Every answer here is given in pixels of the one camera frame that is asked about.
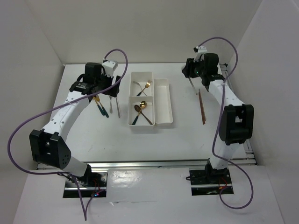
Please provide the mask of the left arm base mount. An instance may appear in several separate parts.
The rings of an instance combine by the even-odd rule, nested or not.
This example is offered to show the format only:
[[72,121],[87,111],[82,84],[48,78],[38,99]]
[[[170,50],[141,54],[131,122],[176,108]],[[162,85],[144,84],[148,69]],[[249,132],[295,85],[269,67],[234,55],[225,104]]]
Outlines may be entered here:
[[93,172],[92,167],[87,164],[87,170],[82,177],[71,174],[58,174],[65,181],[63,198],[79,198],[79,192],[75,181],[77,181],[82,198],[101,198],[107,196],[107,172]]

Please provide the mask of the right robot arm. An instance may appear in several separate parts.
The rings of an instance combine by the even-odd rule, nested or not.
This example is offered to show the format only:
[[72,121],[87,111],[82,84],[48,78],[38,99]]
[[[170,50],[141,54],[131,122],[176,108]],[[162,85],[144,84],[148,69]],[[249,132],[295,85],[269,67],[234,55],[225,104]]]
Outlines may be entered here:
[[228,162],[236,150],[253,133],[254,108],[242,102],[227,85],[225,77],[218,73],[219,57],[215,53],[198,51],[194,58],[188,58],[182,73],[188,79],[201,78],[202,85],[221,106],[220,120],[215,140],[221,140],[219,146],[212,143],[212,156],[205,165],[203,179],[215,183],[225,177]]

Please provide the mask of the green handled utensil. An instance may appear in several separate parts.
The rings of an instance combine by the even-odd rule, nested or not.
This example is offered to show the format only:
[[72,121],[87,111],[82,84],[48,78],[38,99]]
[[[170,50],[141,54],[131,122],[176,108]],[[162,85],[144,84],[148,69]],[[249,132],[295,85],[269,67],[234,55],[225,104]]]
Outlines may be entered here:
[[98,109],[100,110],[101,114],[102,114],[103,116],[109,118],[109,115],[108,115],[107,111],[105,110],[104,106],[102,105],[102,103],[100,102],[100,98],[99,98],[98,95],[96,95],[96,96],[94,97],[94,100],[95,100],[95,102],[96,102],[96,104],[97,104],[97,107],[98,107]]

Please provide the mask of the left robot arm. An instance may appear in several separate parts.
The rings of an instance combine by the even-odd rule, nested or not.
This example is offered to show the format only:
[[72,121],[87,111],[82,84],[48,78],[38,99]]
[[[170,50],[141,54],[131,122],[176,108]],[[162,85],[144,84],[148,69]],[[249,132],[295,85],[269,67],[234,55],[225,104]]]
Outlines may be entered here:
[[93,94],[106,88],[106,95],[115,97],[118,86],[112,86],[113,73],[118,63],[104,60],[103,63],[87,63],[85,71],[71,85],[65,106],[60,108],[51,121],[41,130],[29,135],[32,157],[35,162],[58,168],[75,176],[81,186],[92,184],[100,175],[92,172],[91,166],[77,160],[71,154],[66,139],[81,112],[90,104]]

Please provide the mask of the dark wooden spoon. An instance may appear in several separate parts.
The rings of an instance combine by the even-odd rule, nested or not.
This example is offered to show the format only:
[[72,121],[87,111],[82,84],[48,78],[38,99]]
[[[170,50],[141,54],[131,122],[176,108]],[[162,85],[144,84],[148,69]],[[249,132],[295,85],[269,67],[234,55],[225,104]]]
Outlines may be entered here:
[[141,114],[150,125],[153,125],[153,123],[143,114],[142,109],[140,106],[138,105],[134,105],[134,109],[138,112],[137,118],[139,117],[139,115]]

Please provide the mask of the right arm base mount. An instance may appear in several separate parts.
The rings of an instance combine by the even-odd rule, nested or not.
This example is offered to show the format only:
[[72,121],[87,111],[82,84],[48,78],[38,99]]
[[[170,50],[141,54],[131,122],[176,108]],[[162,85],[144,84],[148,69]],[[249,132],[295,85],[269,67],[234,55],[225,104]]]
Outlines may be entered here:
[[224,174],[208,178],[204,170],[190,170],[186,180],[191,184],[192,196],[211,196],[222,194],[234,194],[229,170]]

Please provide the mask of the large silver fork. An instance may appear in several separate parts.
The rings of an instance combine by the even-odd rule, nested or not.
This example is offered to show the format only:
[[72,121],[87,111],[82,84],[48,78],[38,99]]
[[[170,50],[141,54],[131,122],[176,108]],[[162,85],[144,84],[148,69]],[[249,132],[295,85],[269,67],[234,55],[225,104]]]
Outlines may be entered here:
[[140,89],[141,89],[141,94],[143,93],[145,96],[148,96],[148,95],[142,90],[142,87],[141,87],[141,85],[140,85],[138,82],[133,81],[133,83],[136,84],[136,85],[138,85],[138,86],[140,87]]

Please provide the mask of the gold spoon green handle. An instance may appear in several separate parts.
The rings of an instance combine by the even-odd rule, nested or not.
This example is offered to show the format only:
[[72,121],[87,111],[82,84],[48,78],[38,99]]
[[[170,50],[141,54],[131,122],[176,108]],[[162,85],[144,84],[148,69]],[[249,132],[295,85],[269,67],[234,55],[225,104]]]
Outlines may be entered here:
[[142,101],[139,105],[134,105],[134,109],[138,112],[137,116],[135,117],[132,125],[135,125],[140,113],[142,112],[142,109],[144,109],[147,106],[147,103],[145,101]]

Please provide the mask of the white plastic spoon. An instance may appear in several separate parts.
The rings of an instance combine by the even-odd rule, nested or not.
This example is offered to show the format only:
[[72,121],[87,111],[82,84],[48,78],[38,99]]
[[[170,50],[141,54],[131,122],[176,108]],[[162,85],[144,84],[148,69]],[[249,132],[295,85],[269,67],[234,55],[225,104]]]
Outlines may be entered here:
[[195,95],[198,95],[198,92],[197,92],[197,90],[196,90],[196,88],[195,88],[195,86],[194,86],[194,84],[193,84],[193,82],[192,82],[192,79],[191,79],[191,78],[188,78],[188,80],[189,80],[189,82],[190,82],[190,84],[191,84],[191,86],[192,86],[192,89],[193,89]]

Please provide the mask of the gold fork green handle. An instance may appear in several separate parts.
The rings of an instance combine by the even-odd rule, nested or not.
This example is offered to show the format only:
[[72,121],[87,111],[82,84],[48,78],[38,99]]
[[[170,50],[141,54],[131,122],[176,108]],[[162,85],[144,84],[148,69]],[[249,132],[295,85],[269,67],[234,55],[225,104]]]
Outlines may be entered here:
[[149,80],[149,81],[145,84],[145,86],[142,87],[142,90],[145,92],[145,90],[146,90],[147,88],[149,88],[149,87],[151,86],[151,84],[152,84],[152,81]]

